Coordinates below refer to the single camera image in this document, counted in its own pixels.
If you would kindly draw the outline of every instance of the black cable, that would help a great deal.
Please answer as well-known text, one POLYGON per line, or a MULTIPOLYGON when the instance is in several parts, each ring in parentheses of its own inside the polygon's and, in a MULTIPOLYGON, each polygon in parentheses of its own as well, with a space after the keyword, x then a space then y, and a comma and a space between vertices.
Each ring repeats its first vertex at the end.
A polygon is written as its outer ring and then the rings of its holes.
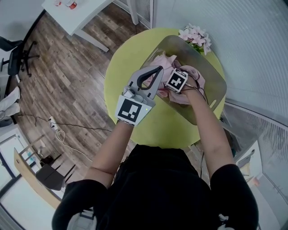
POLYGON ((203 163, 204 152, 201 159, 201 166, 200 166, 200 178, 202 179, 202 163, 203 163))
POLYGON ((182 91, 192 90, 192 89, 198 90, 198 92, 201 94, 201 96, 203 97, 203 99, 204 99, 204 100, 207 102, 207 104, 209 105, 208 100, 206 100, 207 97, 206 97, 206 94, 205 94, 205 91, 204 91, 203 88, 201 88, 201 89, 203 90, 205 96, 203 96, 203 94, 200 92, 200 90, 199 90, 198 88, 196 88, 196 87, 190 87, 190 86, 187 86, 187 87, 189 87, 189 88, 183 89, 182 91))
MULTIPOLYGON (((38 117, 38 116, 34 116, 34 115, 32 115, 32 114, 19 114, 18 116, 31 116, 31 117, 34 117, 35 118, 35 126, 37 126, 37 118, 39 118, 39 119, 41 119, 41 120, 44 120, 44 121, 46 121, 46 122, 49 122, 50 120, 46 120, 46 119, 44 119, 44 118, 42 118, 42 117, 38 117)), ((111 132, 111 130, 108 130, 108 129, 104 129, 104 128, 91 128, 91 127, 85 127, 85 126, 81 126, 81 125, 77 125, 77 124, 65 124, 65 123, 57 123, 57 122, 51 122, 50 123, 50 127, 52 127, 51 126, 51 124, 59 124, 59 125, 71 125, 71 126, 77 126, 77 127, 80 127, 80 128, 86 128, 86 129, 92 129, 92 130, 104 130, 104 131, 109 131, 109 132, 111 132)))

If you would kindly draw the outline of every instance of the flower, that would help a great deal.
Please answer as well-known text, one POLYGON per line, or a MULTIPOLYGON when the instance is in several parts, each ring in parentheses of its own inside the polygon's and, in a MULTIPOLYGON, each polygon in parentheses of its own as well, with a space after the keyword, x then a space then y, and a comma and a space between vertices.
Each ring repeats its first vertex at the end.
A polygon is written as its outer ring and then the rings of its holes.
POLYGON ((193 44, 197 44, 197 45, 200 46, 200 47, 202 46, 203 43, 206 42, 205 39, 201 38, 201 36, 198 35, 198 34, 193 34, 193 35, 191 36, 191 38, 193 39, 193 40, 192 40, 192 43, 193 43, 193 44))
POLYGON ((191 33, 191 34, 200 34, 202 37, 204 37, 205 31, 204 31, 204 30, 201 30, 200 27, 193 26, 193 25, 191 25, 190 23, 189 23, 188 25, 189 25, 189 27, 191 28, 191 30, 190 30, 190 33, 191 33))
POLYGON ((191 25, 190 23, 184 27, 184 30, 179 30, 179 37, 186 41, 190 46, 196 49, 199 53, 203 52, 205 55, 210 52, 211 40, 205 30, 200 27, 191 25))
POLYGON ((210 40, 208 34, 205 34, 204 39, 205 39, 206 42, 205 42, 205 44, 204 44, 204 46, 203 46, 203 50, 204 50, 204 53, 205 53, 205 55, 206 55, 208 52, 211 51, 211 50, 210 50, 211 40, 210 40))
POLYGON ((191 38, 191 34, 189 32, 190 31, 188 29, 185 29, 184 31, 179 30, 179 37, 186 41, 188 38, 191 38))

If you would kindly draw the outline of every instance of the pink cloth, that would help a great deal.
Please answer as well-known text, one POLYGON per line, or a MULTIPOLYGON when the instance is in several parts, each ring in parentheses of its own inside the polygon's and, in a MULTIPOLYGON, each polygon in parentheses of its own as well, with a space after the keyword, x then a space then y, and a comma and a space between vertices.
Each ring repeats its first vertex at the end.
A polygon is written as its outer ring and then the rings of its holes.
MULTIPOLYGON (((190 105, 188 98, 184 94, 177 94, 171 90, 165 88, 165 84, 168 81, 172 71, 174 68, 178 68, 182 71, 185 71, 189 74, 189 76, 193 77, 198 81, 199 87, 204 88, 205 79, 202 77, 200 72, 196 70, 192 66, 181 66, 180 63, 175 60, 176 55, 172 55, 171 57, 167 57, 165 52, 162 55, 155 57, 155 59, 150 63, 150 66, 162 66, 164 69, 164 74, 161 80, 161 83, 158 88, 158 93, 160 93, 163 97, 167 97, 169 95, 169 99, 172 102, 176 102, 178 104, 190 105)), ((145 84, 149 85, 154 76, 149 77, 145 84)))

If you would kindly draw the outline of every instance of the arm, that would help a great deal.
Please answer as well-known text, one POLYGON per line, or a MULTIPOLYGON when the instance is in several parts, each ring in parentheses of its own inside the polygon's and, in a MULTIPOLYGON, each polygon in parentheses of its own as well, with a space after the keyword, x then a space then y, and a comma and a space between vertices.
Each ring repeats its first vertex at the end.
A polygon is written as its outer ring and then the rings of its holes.
MULTIPOLYGON (((190 77, 189 84, 195 85, 190 77)), ((216 118, 204 98, 196 89, 186 86, 182 91, 193 107, 199 129, 201 143, 205 152, 205 160, 211 178, 213 173, 226 164, 235 164, 227 137, 219 120, 216 118)))
POLYGON ((98 181, 106 188, 111 186, 132 131, 133 126, 119 121, 94 157, 84 179, 98 181))

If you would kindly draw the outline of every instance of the wooden floor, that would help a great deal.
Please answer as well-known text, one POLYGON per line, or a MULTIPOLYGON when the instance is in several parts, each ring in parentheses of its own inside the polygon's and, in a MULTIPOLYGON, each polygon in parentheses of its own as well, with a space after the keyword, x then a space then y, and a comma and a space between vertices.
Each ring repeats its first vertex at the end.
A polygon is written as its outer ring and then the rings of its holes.
MULTIPOLYGON (((53 116, 59 123, 112 130, 114 123, 107 114, 104 101, 105 72, 116 50, 143 30, 143 25, 132 23, 127 12, 110 4, 84 27, 85 32, 110 49, 105 53, 76 35, 69 36, 46 13, 26 44, 29 46, 32 41, 37 41, 32 54, 39 54, 40 58, 30 64, 31 78, 25 72, 19 74, 22 79, 19 84, 21 113, 43 119, 53 116)), ((63 146, 47 122, 37 119, 35 126, 33 117, 18 116, 15 119, 29 141, 46 134, 42 153, 44 156, 63 154, 59 161, 64 162, 59 169, 62 174, 76 164, 69 182, 83 178, 91 162, 81 153, 63 146)), ((60 125, 60 128, 66 133, 64 143, 85 153, 90 159, 109 135, 107 131, 74 126, 60 125)), ((134 146, 130 142, 125 155, 134 146)), ((199 160, 193 156, 190 158, 199 170, 199 160)))

